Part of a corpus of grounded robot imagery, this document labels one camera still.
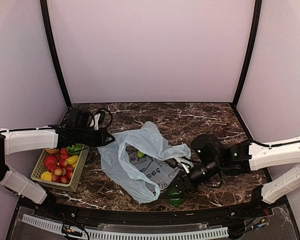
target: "white ventilation grille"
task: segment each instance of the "white ventilation grille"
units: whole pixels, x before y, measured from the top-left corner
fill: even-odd
[[[61,235],[62,222],[50,221],[38,218],[33,215],[24,214],[22,222],[32,225],[34,227],[49,231],[51,233]],[[140,233],[120,233],[99,231],[86,228],[91,240],[209,240],[228,237],[228,228],[221,227],[216,229],[192,231],[192,232],[179,232],[179,233],[160,233],[160,234],[140,234]],[[85,233],[81,239],[87,239]]]

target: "brown marble surface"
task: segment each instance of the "brown marble surface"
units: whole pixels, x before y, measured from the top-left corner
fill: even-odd
[[[113,114],[109,132],[117,133],[139,129],[146,121],[155,123],[170,145],[186,143],[202,133],[213,133],[230,146],[247,136],[228,103],[98,103],[76,104],[75,107],[95,112],[107,108]],[[192,152],[192,159],[198,160]],[[217,183],[213,178],[211,184]],[[101,170],[100,155],[92,148],[85,163],[76,192],[54,189],[58,203],[114,211],[182,211],[223,207],[248,202],[252,190],[267,182],[262,170],[239,176],[223,175],[221,188],[212,189],[203,184],[187,201],[176,208],[166,199],[138,204],[120,186]]]

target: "basket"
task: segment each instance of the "basket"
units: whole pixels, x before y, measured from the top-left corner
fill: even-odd
[[[45,159],[48,155],[50,155],[46,150],[43,150],[43,152],[41,153],[41,156],[40,156],[38,162],[36,163],[35,168],[31,174],[31,179],[33,181],[39,182],[41,185],[46,186],[46,187],[69,191],[69,192],[75,192],[75,191],[77,191],[79,180],[80,180],[82,171],[84,169],[84,165],[85,165],[88,153],[89,153],[89,148],[86,148],[80,152],[78,162],[73,171],[71,181],[69,184],[64,184],[64,183],[58,183],[58,182],[53,182],[53,181],[44,181],[44,180],[40,179],[41,174],[43,172],[47,171],[46,166],[45,166]]]

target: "white panel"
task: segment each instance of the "white panel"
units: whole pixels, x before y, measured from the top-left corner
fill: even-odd
[[[238,110],[258,141],[300,135],[300,0],[263,1]],[[277,178],[291,167],[270,172]],[[300,229],[300,189],[288,198]]]
[[[50,0],[71,100],[231,102],[254,0]]]
[[[40,1],[0,0],[0,128],[56,124],[66,111],[51,60]],[[40,151],[6,158],[30,176]],[[6,239],[18,196],[0,186],[0,240]]]

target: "white plastic bag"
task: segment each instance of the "white plastic bag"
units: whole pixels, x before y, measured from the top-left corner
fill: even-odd
[[[157,126],[147,121],[141,129],[114,133],[115,142],[98,147],[101,155],[102,170],[139,204],[150,203],[159,198],[160,188],[129,161],[127,146],[159,161],[175,157],[191,157],[186,144],[169,146]]]

